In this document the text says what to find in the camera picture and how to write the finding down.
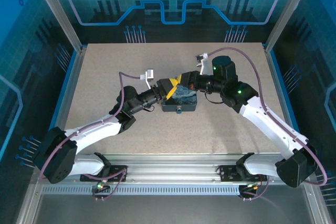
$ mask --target black plastic housing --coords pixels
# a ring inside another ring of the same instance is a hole
[[[322,147],[318,141],[308,143],[315,155],[321,153]],[[296,151],[289,159],[283,159],[276,163],[277,173],[281,180],[290,187],[298,187],[317,169],[317,164],[312,156],[304,149]]]
[[[34,164],[39,169],[42,169],[52,151],[65,138],[64,131],[59,127],[49,130],[33,156]],[[44,175],[50,183],[58,183],[69,175],[74,165],[76,151],[76,141],[68,140],[62,148],[56,152],[44,171]]]

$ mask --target glass panel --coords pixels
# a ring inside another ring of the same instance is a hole
[[[82,43],[265,42],[287,0],[60,0]]]
[[[22,139],[48,131],[73,48],[45,0],[1,0],[0,19],[0,219],[15,223],[33,171]]]
[[[336,0],[301,0],[274,52],[300,131],[323,144],[322,193],[335,216]]]

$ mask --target metal post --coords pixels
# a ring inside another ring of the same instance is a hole
[[[57,21],[61,25],[64,33],[68,37],[70,43],[74,47],[74,50],[77,52],[81,51],[82,43],[80,42],[75,30],[73,29],[66,13],[64,12],[59,0],[46,0],[51,11],[56,17]]]
[[[300,0],[289,0],[284,7],[278,21],[276,22],[273,30],[271,31],[267,41],[266,41],[266,52],[270,52],[277,42],[280,34],[282,33],[283,29],[287,25],[287,22],[291,15],[293,14],[294,10],[298,6]]]

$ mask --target black clamp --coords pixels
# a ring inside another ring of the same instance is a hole
[[[108,177],[112,174],[115,174],[123,169],[126,170],[125,172],[125,175],[122,179],[121,182],[125,182],[126,181],[126,175],[127,175],[127,165],[112,165],[110,163],[110,161],[108,161],[102,154],[100,153],[94,153],[96,156],[98,156],[104,163],[104,167],[103,169],[100,171],[99,174],[97,174],[95,177],[97,178],[105,178],[105,177]],[[107,182],[119,182],[121,177],[123,176],[123,173],[117,175],[116,177],[113,177],[113,178],[109,178],[107,180]],[[85,175],[80,175],[80,179],[79,179],[81,182],[97,182],[96,179],[92,179],[92,178],[88,178],[87,176]]]
[[[247,153],[241,157],[236,165],[220,165],[216,169],[217,175],[220,176],[221,182],[259,182],[267,181],[266,175],[252,175],[244,167],[244,162],[254,153]]]

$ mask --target beige tabletop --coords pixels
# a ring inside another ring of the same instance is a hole
[[[118,71],[139,76],[154,69],[154,83],[175,78],[181,73],[199,70],[195,55],[232,46],[247,53],[260,74],[265,102],[281,118],[283,114],[261,43],[164,43],[164,44],[89,44],[69,111],[66,129],[86,125],[106,115],[116,104],[120,82]],[[257,79],[249,62],[231,50],[239,80],[257,89]],[[144,81],[123,78],[138,93],[147,88]],[[218,94],[209,95],[220,101]],[[163,112],[157,104],[154,112],[141,111],[127,131],[107,137],[82,151],[104,154],[187,154],[278,152],[247,119],[221,104],[211,104],[197,94],[195,112]]]

